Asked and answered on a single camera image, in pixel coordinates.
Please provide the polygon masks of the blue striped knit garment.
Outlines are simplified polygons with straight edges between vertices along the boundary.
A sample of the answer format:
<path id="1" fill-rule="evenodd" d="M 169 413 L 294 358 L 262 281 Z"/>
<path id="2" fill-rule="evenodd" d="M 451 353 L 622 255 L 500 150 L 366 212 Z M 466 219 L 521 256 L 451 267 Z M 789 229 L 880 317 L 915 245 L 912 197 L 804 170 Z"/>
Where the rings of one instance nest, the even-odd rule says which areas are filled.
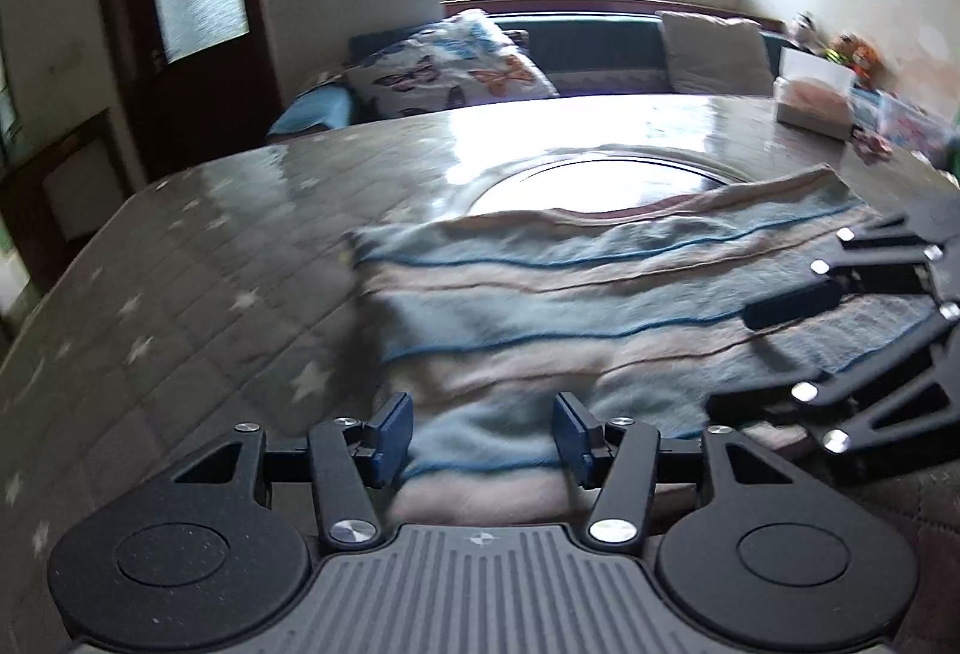
<path id="1" fill-rule="evenodd" d="M 832 170 L 613 212 L 501 212 L 348 233 L 387 391 L 416 425 L 396 524 L 566 519 L 586 495 L 560 464 L 551 404 L 667 438 L 698 433 L 711 392 L 770 374 L 836 373 L 916 328 L 924 296 L 853 296 L 750 331 L 748 301 L 802 282 L 871 207 Z"/>

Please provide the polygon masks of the pink hair clip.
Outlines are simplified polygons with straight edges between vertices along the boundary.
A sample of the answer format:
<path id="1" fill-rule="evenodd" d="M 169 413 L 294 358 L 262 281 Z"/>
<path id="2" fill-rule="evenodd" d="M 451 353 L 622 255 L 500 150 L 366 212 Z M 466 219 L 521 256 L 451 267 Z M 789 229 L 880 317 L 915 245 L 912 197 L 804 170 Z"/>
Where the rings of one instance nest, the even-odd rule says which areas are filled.
<path id="1" fill-rule="evenodd" d="M 851 133 L 851 147 L 866 163 L 889 161 L 892 158 L 892 146 L 872 131 L 855 127 Z"/>

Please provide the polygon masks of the round black induction cooktop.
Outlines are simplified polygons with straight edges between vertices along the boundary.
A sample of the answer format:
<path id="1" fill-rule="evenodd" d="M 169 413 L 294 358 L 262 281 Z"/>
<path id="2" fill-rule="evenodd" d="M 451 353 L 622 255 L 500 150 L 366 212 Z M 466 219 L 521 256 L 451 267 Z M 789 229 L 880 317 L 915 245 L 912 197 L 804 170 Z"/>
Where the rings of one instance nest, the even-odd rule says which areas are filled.
<path id="1" fill-rule="evenodd" d="M 662 147 L 562 149 L 490 166 L 454 184 L 441 217 L 507 211 L 613 212 L 752 177 L 708 155 Z"/>

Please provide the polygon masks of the pink tissue box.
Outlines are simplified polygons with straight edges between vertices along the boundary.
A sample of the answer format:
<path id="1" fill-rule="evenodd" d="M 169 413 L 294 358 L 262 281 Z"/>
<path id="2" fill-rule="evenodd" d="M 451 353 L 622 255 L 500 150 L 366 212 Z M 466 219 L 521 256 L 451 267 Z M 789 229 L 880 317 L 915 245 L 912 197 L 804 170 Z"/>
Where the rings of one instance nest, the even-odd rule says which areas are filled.
<path id="1" fill-rule="evenodd" d="M 848 67 L 800 49 L 782 48 L 775 80 L 775 119 L 784 126 L 848 142 L 854 129 Z"/>

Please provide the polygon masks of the clear plastic storage box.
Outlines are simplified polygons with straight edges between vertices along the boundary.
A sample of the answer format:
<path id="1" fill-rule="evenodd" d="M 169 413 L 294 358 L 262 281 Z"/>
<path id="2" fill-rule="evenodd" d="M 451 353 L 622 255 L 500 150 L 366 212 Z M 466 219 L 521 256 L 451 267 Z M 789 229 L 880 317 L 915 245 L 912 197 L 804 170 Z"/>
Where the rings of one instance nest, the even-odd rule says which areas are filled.
<path id="1" fill-rule="evenodd" d="M 949 161 L 955 127 L 887 92 L 878 94 L 877 132 L 890 144 L 910 150 L 942 168 Z"/>

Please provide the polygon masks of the orange plush toy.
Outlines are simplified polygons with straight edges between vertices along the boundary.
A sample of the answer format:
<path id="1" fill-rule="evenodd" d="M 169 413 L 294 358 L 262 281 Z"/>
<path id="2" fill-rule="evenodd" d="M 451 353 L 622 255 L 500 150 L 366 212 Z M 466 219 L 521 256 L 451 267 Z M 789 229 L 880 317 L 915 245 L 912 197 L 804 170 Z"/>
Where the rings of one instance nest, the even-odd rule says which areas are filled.
<path id="1" fill-rule="evenodd" d="M 874 83 L 880 66 L 880 58 L 872 44 L 850 32 L 839 33 L 828 43 L 825 58 L 851 69 L 856 76 L 856 82 L 862 87 L 869 87 Z"/>

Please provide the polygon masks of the beige cushion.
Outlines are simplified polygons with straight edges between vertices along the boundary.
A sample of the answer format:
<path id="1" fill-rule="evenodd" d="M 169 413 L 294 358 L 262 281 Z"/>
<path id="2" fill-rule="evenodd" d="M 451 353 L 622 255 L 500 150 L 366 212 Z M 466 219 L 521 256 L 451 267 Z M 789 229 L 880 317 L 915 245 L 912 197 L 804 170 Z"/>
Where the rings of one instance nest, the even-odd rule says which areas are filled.
<path id="1" fill-rule="evenodd" d="M 677 94 L 773 95 L 775 76 L 757 22 L 661 10 L 665 66 Z"/>

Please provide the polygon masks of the black white plush toy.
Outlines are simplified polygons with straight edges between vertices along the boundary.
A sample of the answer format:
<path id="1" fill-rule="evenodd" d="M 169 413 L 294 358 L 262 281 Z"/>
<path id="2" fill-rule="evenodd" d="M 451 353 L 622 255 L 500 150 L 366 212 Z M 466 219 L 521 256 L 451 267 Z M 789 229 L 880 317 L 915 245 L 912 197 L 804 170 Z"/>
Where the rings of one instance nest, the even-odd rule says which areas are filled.
<path id="1" fill-rule="evenodd" d="M 818 51 L 822 48 L 822 40 L 818 36 L 811 12 L 797 14 L 789 23 L 788 35 L 793 43 L 807 51 Z"/>

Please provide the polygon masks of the blue bench sofa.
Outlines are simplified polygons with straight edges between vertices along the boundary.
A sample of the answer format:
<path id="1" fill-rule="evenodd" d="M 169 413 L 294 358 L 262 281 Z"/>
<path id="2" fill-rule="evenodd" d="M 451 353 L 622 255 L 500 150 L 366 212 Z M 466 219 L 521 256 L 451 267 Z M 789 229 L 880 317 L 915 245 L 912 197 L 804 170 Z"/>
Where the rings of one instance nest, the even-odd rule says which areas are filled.
<path id="1" fill-rule="evenodd" d="M 672 90 L 659 17 L 496 17 L 469 9 L 352 38 L 347 66 L 298 95 L 268 135 L 286 139 L 501 101 Z"/>

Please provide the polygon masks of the butterfly print pillow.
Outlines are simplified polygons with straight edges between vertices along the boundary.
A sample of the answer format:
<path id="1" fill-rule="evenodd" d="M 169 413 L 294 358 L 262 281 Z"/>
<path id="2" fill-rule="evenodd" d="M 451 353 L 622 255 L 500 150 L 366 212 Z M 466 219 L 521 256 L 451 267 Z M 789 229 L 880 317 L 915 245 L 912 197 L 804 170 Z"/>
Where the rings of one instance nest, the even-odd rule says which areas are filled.
<path id="1" fill-rule="evenodd" d="M 345 82 L 387 119 L 558 97 L 544 71 L 480 9 L 420 28 L 353 62 Z"/>

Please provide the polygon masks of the dark wooden cabinet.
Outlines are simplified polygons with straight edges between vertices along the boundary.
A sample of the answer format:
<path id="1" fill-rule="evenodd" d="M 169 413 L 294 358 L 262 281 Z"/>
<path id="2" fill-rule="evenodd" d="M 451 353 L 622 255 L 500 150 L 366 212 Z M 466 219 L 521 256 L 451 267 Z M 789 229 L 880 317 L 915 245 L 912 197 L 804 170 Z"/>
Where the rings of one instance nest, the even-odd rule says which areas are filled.
<path id="1" fill-rule="evenodd" d="M 20 160 L 2 150 L 2 334 L 11 339 L 133 196 L 107 111 Z"/>

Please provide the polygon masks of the dark wooden door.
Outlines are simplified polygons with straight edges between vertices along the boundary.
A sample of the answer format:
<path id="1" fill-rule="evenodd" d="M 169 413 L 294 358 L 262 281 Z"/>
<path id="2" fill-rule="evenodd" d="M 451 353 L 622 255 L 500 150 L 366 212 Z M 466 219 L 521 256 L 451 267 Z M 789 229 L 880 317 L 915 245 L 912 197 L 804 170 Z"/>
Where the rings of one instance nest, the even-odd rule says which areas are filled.
<path id="1" fill-rule="evenodd" d="M 148 179 L 263 144 L 280 94 L 259 0 L 99 0 Z"/>

